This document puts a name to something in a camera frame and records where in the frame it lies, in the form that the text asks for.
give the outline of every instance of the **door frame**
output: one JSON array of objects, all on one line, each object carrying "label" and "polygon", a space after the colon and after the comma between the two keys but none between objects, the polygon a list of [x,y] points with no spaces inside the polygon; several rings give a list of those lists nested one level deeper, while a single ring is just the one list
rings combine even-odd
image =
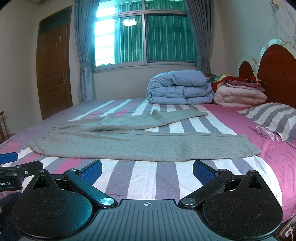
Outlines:
[{"label": "door frame", "polygon": [[67,93],[68,93],[68,100],[69,100],[69,106],[73,106],[73,101],[72,101],[72,92],[71,92],[71,79],[70,79],[70,63],[69,63],[69,40],[70,40],[70,24],[71,24],[71,16],[72,16],[72,5],[65,7],[51,15],[49,15],[48,17],[42,19],[39,21],[39,26],[38,26],[38,35],[37,35],[37,46],[36,46],[36,82],[37,82],[37,89],[38,89],[38,101],[39,101],[39,108],[40,108],[40,112],[41,112],[41,116],[42,116],[42,120],[44,120],[44,117],[42,115],[42,108],[40,105],[40,100],[39,100],[39,94],[40,94],[40,88],[38,87],[38,42],[39,42],[39,33],[40,33],[40,27],[41,27],[41,22],[44,20],[47,20],[48,18],[52,17],[53,15],[64,11],[66,9],[70,9],[70,14],[69,14],[69,19],[67,22],[67,36],[66,36],[66,63],[67,63]]}]

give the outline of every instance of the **window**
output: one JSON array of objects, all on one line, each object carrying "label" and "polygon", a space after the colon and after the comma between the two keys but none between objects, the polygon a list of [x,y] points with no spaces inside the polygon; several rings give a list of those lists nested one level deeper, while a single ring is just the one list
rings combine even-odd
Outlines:
[{"label": "window", "polygon": [[196,63],[183,1],[101,0],[96,16],[96,67]]}]

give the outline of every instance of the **folded blue comforter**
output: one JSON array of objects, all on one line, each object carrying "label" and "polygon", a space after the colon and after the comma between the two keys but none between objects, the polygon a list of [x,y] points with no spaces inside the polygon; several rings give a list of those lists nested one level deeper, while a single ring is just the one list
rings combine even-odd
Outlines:
[{"label": "folded blue comforter", "polygon": [[201,71],[180,70],[153,77],[147,99],[153,104],[206,104],[213,101],[214,92]]}]

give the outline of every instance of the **gray curtain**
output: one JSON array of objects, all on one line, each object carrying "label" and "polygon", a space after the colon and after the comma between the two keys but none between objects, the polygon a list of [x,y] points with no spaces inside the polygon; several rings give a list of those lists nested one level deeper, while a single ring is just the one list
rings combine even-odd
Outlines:
[{"label": "gray curtain", "polygon": [[209,53],[213,29],[213,0],[184,0],[185,11],[196,41],[197,69],[210,74]]},{"label": "gray curtain", "polygon": [[94,48],[94,23],[99,0],[74,0],[74,28],[80,62],[81,101],[94,99],[92,55]]}]

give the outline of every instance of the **striped pillowcase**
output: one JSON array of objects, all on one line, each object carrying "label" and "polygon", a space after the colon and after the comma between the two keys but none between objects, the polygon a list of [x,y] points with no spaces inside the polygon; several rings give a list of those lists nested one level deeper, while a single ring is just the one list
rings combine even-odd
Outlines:
[{"label": "striped pillowcase", "polygon": [[238,111],[268,130],[278,133],[284,142],[296,148],[296,109],[280,103],[266,103]]}]

